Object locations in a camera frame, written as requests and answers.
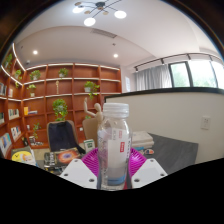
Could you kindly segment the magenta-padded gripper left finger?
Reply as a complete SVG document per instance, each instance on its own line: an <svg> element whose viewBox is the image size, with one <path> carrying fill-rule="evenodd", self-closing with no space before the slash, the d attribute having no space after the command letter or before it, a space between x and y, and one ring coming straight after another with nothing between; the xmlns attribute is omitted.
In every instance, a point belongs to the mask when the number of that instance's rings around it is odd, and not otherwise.
<svg viewBox="0 0 224 224"><path fill-rule="evenodd" d="M82 159L73 159L60 177L78 186L96 189L99 174L97 152L98 149L93 149Z"/></svg>

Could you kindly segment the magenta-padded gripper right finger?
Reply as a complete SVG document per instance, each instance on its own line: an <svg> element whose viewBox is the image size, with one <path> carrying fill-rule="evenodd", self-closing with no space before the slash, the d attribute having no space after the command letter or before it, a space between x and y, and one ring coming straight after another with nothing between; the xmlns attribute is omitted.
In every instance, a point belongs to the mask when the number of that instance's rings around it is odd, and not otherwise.
<svg viewBox="0 0 224 224"><path fill-rule="evenodd" d="M154 159L147 159L140 152L131 149L128 172L133 189L144 187L167 176L166 171Z"/></svg>

